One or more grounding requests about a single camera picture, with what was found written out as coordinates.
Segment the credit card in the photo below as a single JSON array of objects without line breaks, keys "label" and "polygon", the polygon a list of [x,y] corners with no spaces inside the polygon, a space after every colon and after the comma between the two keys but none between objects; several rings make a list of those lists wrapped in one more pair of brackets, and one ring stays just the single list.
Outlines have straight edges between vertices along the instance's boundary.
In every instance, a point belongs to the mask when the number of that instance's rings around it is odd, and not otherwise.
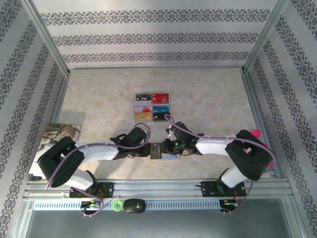
[{"label": "credit card", "polygon": [[137,122],[152,121],[152,113],[135,113]]},{"label": "credit card", "polygon": [[135,100],[136,101],[150,101],[152,100],[152,94],[136,94]]},{"label": "credit card", "polygon": [[150,107],[152,105],[152,101],[134,101],[135,107]]},{"label": "credit card", "polygon": [[153,107],[154,113],[169,113],[169,106]]},{"label": "credit card", "polygon": [[153,113],[153,121],[166,121],[164,115],[170,113]]},{"label": "credit card", "polygon": [[168,103],[169,102],[169,94],[168,93],[154,93],[153,95],[153,103]]},{"label": "credit card", "polygon": [[134,112],[136,112],[136,113],[151,113],[152,108],[151,107],[135,107]]}]

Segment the computer mouse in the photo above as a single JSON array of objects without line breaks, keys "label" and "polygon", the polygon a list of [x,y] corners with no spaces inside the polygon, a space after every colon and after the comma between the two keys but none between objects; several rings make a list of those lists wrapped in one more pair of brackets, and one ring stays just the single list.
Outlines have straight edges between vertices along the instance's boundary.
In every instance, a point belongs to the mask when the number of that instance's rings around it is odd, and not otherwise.
[{"label": "computer mouse", "polygon": [[124,201],[123,210],[128,213],[142,213],[145,211],[145,206],[144,200],[132,198]]}]

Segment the purple cable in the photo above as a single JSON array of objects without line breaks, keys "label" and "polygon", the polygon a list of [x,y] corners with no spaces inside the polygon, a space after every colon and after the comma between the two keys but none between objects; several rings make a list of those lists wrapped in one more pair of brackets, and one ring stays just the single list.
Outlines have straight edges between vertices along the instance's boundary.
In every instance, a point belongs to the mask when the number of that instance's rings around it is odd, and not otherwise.
[{"label": "purple cable", "polygon": [[50,179],[48,180],[47,184],[45,185],[44,190],[47,190],[49,188],[49,186],[52,184],[53,179],[55,178],[56,174],[58,173],[59,169],[61,168],[61,166],[65,163],[65,161],[69,158],[69,156],[71,156],[73,153],[75,153],[78,150],[81,150],[83,148],[86,147],[90,147],[90,146],[114,146],[114,147],[118,147],[118,148],[122,148],[122,149],[139,149],[142,146],[145,146],[147,144],[147,142],[149,141],[150,137],[151,137],[151,129],[149,128],[148,125],[140,122],[134,125],[134,128],[136,128],[136,126],[138,125],[144,125],[147,130],[148,130],[148,135],[147,135],[147,139],[144,141],[143,144],[138,145],[138,146],[132,146],[132,147],[128,147],[128,146],[122,146],[122,145],[116,145],[116,144],[107,144],[107,143],[91,143],[88,145],[82,145],[77,147],[76,149],[73,149],[72,151],[70,151],[65,157],[64,159],[58,164],[58,166],[56,167],[56,169],[54,170],[54,172],[52,173]]},{"label": "purple cable", "polygon": [[[273,159],[273,161],[274,161],[273,165],[276,165],[276,164],[277,164],[277,162],[276,162],[276,157],[274,156],[273,152],[272,152],[269,148],[267,148],[266,146],[264,146],[264,145],[261,145],[261,144],[259,144],[259,143],[254,142],[254,141],[251,141],[251,140],[242,139],[242,138],[237,138],[237,137],[226,137],[226,136],[200,136],[200,135],[194,134],[194,133],[192,133],[192,132],[190,132],[190,131],[188,131],[188,130],[185,130],[185,129],[179,127],[178,125],[176,125],[176,124],[174,123],[174,118],[173,118],[171,115],[165,114],[164,117],[165,117],[165,119],[166,119],[169,123],[171,123],[174,127],[176,127],[177,129],[180,129],[181,131],[186,132],[187,134],[190,134],[190,135],[192,135],[192,136],[194,136],[194,137],[198,137],[198,138],[206,139],[206,140],[212,140],[212,141],[219,141],[219,140],[239,140],[239,141],[247,142],[247,143],[249,143],[249,144],[256,145],[256,146],[258,146],[258,147],[260,147],[260,148],[266,150],[266,151],[269,153],[269,155],[271,155],[271,157],[272,157],[272,159]],[[264,173],[267,173],[267,172],[271,171],[272,169],[273,169],[273,166],[272,166],[271,168],[265,170]]]},{"label": "purple cable", "polygon": [[92,194],[89,194],[89,193],[87,193],[87,192],[85,192],[85,191],[83,191],[83,190],[81,190],[79,188],[76,188],[76,187],[73,187],[73,188],[76,189],[77,191],[81,192],[84,195],[87,195],[87,196],[90,196],[90,197],[93,197],[93,198],[99,200],[99,202],[100,202],[100,208],[93,214],[87,215],[85,213],[85,209],[83,211],[81,211],[81,213],[84,214],[84,217],[86,217],[86,216],[92,217],[92,216],[97,215],[98,213],[100,213],[102,211],[102,209],[104,208],[104,202],[100,198],[98,198],[97,196],[94,196]]}]

